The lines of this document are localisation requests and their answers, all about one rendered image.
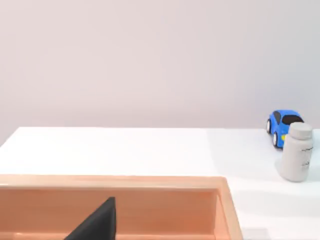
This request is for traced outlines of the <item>blue toy car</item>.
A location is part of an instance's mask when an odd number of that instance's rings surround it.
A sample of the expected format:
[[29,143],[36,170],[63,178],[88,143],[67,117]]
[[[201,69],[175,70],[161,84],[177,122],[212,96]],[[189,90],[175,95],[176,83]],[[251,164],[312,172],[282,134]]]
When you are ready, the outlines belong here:
[[303,123],[301,115],[294,110],[274,110],[266,121],[266,132],[272,137],[272,145],[277,149],[283,149],[286,135],[292,123]]

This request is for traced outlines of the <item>shallow salmon-coloured box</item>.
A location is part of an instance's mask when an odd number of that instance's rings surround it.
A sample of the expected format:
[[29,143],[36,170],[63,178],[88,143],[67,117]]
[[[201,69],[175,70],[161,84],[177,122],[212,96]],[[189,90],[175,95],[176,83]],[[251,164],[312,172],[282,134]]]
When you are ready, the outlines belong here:
[[63,240],[108,198],[115,240],[243,240],[221,176],[0,174],[0,240]]

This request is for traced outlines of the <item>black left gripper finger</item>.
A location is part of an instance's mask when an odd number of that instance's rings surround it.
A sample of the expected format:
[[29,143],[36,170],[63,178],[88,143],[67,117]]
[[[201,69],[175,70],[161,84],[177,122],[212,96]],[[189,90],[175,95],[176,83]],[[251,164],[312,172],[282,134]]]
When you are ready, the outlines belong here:
[[116,240],[116,198],[109,197],[64,240]]

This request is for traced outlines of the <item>pale grey bottle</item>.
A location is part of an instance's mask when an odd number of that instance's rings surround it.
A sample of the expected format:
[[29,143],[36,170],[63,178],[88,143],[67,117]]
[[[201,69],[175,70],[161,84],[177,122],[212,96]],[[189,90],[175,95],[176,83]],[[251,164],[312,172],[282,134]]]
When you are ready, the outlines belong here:
[[313,129],[304,122],[293,122],[289,126],[278,164],[279,175],[291,182],[307,179],[313,152]]

